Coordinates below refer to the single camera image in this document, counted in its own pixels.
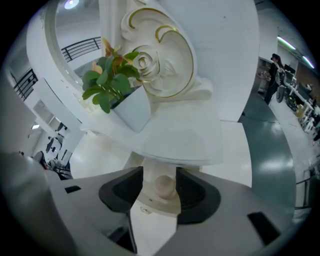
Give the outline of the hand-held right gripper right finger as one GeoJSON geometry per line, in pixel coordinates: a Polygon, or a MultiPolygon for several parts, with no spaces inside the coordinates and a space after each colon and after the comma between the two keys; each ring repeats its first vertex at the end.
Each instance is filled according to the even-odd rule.
{"type": "Polygon", "coordinates": [[[180,200],[178,224],[199,224],[218,210],[221,194],[218,189],[182,167],[176,168],[176,192],[180,200]]]}

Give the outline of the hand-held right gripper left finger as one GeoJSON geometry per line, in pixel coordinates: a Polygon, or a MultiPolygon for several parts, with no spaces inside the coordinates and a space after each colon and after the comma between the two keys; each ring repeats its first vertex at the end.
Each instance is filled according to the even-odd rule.
{"type": "Polygon", "coordinates": [[[103,184],[98,195],[113,212],[129,213],[138,198],[144,180],[144,169],[138,166],[128,173],[103,184]]]}

